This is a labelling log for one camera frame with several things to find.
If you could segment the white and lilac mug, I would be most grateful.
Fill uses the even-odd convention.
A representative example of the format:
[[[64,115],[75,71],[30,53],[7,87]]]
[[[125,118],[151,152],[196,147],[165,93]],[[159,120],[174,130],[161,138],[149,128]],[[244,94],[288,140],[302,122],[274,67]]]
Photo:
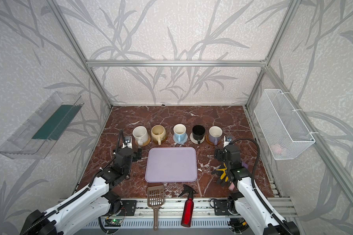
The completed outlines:
[[[212,126],[209,129],[209,134],[208,134],[208,140],[215,146],[218,145],[218,143],[221,140],[223,131],[220,127],[218,126]]]

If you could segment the white speckled mug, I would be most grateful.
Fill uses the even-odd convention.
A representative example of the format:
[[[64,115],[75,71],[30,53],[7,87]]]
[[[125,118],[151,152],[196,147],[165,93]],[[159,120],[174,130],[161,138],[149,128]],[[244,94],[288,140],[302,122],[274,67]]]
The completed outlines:
[[[132,134],[136,139],[143,139],[143,140],[147,140],[148,138],[150,138],[149,133],[146,129],[146,127],[144,126],[137,126],[134,128],[134,130],[132,131]]]

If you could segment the black mug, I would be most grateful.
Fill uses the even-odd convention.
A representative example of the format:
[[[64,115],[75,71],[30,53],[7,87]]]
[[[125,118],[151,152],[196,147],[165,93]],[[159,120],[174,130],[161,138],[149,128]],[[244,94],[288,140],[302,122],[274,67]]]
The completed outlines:
[[[193,137],[195,140],[199,141],[205,137],[206,129],[202,125],[195,125],[192,128]]]

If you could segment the beige ceramic mug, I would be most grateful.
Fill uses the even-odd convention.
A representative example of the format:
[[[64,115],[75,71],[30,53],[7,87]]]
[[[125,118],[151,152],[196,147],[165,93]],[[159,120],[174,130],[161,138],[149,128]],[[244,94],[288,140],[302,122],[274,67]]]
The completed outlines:
[[[162,125],[155,125],[151,129],[151,136],[152,140],[160,146],[167,140],[167,131]]]

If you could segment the white and blue mug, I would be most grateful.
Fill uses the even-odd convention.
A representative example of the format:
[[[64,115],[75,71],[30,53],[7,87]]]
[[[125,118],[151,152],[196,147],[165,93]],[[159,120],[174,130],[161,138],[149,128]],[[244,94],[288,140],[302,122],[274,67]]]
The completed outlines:
[[[175,125],[173,128],[173,131],[174,131],[174,135],[179,137],[179,141],[180,141],[180,139],[183,139],[182,136],[187,135],[186,127],[183,124]]]

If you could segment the dark wooden coaster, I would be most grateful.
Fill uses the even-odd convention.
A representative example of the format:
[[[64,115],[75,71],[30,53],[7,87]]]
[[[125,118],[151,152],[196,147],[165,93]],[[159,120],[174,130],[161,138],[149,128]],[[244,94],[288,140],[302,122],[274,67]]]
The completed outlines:
[[[209,145],[212,145],[212,146],[217,146],[222,143],[222,140],[220,137],[216,138],[216,137],[212,137],[210,135],[206,135],[206,141],[208,142]]]

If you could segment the woven straw coaster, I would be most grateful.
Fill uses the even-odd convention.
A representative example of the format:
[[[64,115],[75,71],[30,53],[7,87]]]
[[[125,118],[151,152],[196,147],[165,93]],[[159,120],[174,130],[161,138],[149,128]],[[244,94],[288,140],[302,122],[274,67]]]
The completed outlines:
[[[143,140],[143,139],[136,139],[135,143],[139,146],[139,147],[145,147],[147,146],[151,141],[151,138],[148,138],[147,140]]]

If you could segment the brown wooden coaster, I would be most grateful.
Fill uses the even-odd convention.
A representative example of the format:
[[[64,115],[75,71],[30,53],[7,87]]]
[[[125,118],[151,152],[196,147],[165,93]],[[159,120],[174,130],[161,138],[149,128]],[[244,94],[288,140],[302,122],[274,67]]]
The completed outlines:
[[[156,145],[162,145],[164,142],[167,141],[167,137],[164,138],[163,140],[161,140],[161,144],[159,144],[159,141],[157,139],[152,139],[152,141],[156,144]]]

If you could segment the blue grey woven coaster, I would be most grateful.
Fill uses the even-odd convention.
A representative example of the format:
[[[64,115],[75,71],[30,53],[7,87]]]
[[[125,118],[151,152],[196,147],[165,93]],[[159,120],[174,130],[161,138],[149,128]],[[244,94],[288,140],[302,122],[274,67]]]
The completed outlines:
[[[173,140],[174,140],[174,142],[175,142],[176,144],[183,145],[183,144],[185,144],[185,143],[187,142],[188,136],[187,136],[187,135],[184,135],[184,136],[182,136],[182,137],[183,137],[183,139],[180,139],[180,141],[179,141],[179,137],[174,135],[174,136],[173,136]]]

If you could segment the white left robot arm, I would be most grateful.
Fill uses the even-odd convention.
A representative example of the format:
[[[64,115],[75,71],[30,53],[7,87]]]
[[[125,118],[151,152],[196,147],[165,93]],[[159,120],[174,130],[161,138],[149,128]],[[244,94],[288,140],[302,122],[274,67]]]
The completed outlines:
[[[120,130],[114,157],[100,168],[81,190],[61,203],[27,216],[22,235],[73,235],[93,219],[118,213],[121,198],[112,190],[130,177],[131,165],[141,159],[141,148],[134,151],[132,138]]]

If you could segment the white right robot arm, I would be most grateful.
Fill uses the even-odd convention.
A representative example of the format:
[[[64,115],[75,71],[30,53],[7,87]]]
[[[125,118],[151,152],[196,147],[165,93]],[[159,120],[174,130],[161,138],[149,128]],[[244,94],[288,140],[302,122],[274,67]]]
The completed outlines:
[[[242,163],[239,141],[250,141],[257,148],[257,158],[252,171]],[[218,175],[217,184],[234,187],[237,193],[227,199],[227,210],[233,215],[240,215],[256,235],[299,235],[300,230],[293,221],[286,221],[271,205],[255,182],[255,174],[260,160],[259,144],[250,138],[234,140],[224,136],[222,149],[215,149],[214,158],[221,165],[211,174]]]

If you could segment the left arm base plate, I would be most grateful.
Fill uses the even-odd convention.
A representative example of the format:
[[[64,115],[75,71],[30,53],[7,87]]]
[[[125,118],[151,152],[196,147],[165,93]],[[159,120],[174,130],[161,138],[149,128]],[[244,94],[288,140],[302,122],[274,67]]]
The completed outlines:
[[[117,216],[134,216],[136,211],[136,200],[122,200],[120,211]]]

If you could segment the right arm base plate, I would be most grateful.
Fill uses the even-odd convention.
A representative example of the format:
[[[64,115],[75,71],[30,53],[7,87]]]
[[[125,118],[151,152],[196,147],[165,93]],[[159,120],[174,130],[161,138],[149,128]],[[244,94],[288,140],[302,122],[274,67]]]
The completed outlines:
[[[238,215],[234,201],[231,199],[213,199],[213,208],[215,215]]]

